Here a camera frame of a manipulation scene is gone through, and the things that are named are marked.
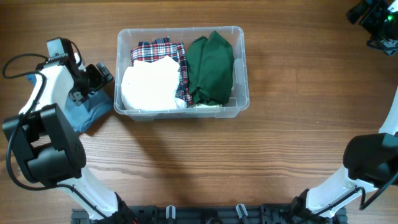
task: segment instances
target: dark green garment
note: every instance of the dark green garment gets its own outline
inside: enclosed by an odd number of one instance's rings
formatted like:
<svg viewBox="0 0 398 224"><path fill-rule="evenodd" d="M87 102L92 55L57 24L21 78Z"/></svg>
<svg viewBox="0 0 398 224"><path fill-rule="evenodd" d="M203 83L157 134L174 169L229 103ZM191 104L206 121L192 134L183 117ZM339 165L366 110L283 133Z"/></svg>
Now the dark green garment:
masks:
<svg viewBox="0 0 398 224"><path fill-rule="evenodd" d="M234 55L231 44L213 31L192 42L185 54L188 63L189 93L193 102L223 105L229 101L233 84Z"/></svg>

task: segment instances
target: plaid cloth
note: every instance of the plaid cloth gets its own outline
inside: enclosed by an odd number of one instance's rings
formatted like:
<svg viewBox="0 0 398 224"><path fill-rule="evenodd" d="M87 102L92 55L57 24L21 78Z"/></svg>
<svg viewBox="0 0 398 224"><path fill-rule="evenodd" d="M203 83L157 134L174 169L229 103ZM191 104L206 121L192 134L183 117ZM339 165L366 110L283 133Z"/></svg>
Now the plaid cloth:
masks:
<svg viewBox="0 0 398 224"><path fill-rule="evenodd" d="M183 43L170 43L170 37L155 39L151 44L140 42L137 48L131 50L131 63L134 66L135 60L155 62L166 55L180 64L180 84L175 97L185 101L187 106L193 105L193 99L189 94L188 67Z"/></svg>

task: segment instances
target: clear plastic storage container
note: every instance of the clear plastic storage container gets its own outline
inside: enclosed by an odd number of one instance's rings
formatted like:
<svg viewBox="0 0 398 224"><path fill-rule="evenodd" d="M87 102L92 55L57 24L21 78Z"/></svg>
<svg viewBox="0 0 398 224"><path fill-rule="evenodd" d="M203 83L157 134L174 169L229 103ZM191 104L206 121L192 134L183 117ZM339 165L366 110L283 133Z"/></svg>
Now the clear plastic storage container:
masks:
<svg viewBox="0 0 398 224"><path fill-rule="evenodd" d="M174 110L127 110L121 100L121 82L124 72L131 66L130 51L140 41L152 42L159 37L170 37L173 43L183 42L185 50L201 36L209 37L216 30L233 47L234 84L229 102L220 108L185 108ZM134 120L151 120L165 118L234 118L250 104L244 35L240 27L199 27L199 28L166 28L166 29L124 29L118 35L118 56L116 59L116 79L114 89L114 109Z"/></svg>

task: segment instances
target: wooden tabletop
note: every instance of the wooden tabletop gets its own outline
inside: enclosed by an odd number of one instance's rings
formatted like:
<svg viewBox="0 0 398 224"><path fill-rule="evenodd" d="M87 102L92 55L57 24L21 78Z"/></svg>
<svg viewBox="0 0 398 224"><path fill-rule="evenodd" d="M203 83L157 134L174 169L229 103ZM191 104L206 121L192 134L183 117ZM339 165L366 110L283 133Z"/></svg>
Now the wooden tabletop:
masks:
<svg viewBox="0 0 398 224"><path fill-rule="evenodd" d="M80 135L87 166L129 205L289 203L341 166L351 138L377 133L397 90L397 58L367 48L369 34L345 18L358 0L45 2L0 4L1 67L17 54L47 55L55 37L114 72L125 28L244 31L251 104L236 118L138 123L112 111ZM21 60L8 74L37 63ZM17 114L32 89L25 78L1 77L0 120ZM114 83L106 91L113 97ZM0 136L0 223L68 223L79 205L59 190L14 185ZM363 212L358 205L348 206L349 223L397 223L398 188Z"/></svg>

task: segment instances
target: blue garment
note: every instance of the blue garment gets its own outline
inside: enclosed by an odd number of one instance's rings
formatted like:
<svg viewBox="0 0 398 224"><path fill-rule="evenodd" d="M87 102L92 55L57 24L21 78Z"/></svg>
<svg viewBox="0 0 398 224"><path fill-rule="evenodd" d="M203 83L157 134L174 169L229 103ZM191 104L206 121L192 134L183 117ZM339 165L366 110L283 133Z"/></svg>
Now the blue garment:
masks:
<svg viewBox="0 0 398 224"><path fill-rule="evenodd" d="M36 76L28 75L27 79L36 84ZM76 133L83 133L93 124L95 120L111 110L113 100L105 93L103 89L97 91L94 95L88 95L88 99L80 106L76 106L69 97L63 111L65 117Z"/></svg>

